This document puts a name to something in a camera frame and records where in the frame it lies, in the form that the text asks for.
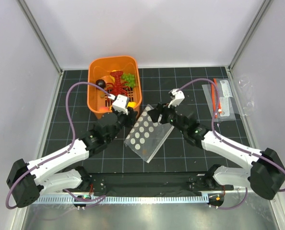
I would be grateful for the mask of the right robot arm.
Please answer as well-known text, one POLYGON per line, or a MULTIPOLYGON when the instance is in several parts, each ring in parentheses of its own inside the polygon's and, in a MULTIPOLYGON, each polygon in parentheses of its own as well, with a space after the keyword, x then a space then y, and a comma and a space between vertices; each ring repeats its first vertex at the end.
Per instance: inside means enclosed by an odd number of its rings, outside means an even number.
POLYGON ((229 168, 213 165, 199 181, 202 187, 215 190, 233 185, 250 188, 260 197, 272 200, 278 192, 285 192, 285 167, 273 149, 260 150, 228 139, 200 124, 192 115, 177 113, 174 107, 158 104, 147 112, 152 122, 171 124, 192 146, 218 154, 238 165, 229 168))

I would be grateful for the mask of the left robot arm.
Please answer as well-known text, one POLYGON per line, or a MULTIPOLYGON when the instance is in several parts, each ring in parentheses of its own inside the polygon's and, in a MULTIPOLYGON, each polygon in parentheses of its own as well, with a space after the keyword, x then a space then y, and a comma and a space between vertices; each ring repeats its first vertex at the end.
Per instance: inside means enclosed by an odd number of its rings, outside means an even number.
POLYGON ((60 171, 104 151, 124 127, 133 127, 137 115, 138 112, 130 107, 126 114, 118 111, 105 113, 90 130, 70 145, 34 161, 15 161, 6 180, 10 189, 6 196, 6 207, 13 208, 9 204, 11 197, 15 200, 15 207, 23 208, 41 195, 56 190, 70 188, 87 191, 91 185, 90 176, 82 166, 69 173, 60 171))

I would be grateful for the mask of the red toy lobster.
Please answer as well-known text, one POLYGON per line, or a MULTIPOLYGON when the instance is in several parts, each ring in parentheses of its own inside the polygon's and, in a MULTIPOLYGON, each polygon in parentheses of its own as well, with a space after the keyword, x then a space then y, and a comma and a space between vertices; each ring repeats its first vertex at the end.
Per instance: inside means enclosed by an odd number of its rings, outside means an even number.
POLYGON ((121 70, 115 70, 110 72, 110 76, 114 78, 114 82, 108 82, 106 84, 106 90, 108 93, 113 94, 114 96, 117 96, 119 94, 128 96, 128 93, 132 92, 132 88, 128 86, 127 81, 121 81, 121 77, 123 75, 123 71, 121 70))

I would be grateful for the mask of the clear dotted zip bag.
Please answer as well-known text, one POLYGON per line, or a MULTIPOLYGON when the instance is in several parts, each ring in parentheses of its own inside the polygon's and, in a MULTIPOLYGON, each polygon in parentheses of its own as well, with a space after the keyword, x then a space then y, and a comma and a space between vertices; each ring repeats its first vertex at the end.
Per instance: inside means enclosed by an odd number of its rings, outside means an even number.
POLYGON ((169 123, 162 125, 152 122, 148 115, 150 110, 153 107, 148 104, 124 140, 124 145, 147 163, 153 159, 174 129, 169 123))

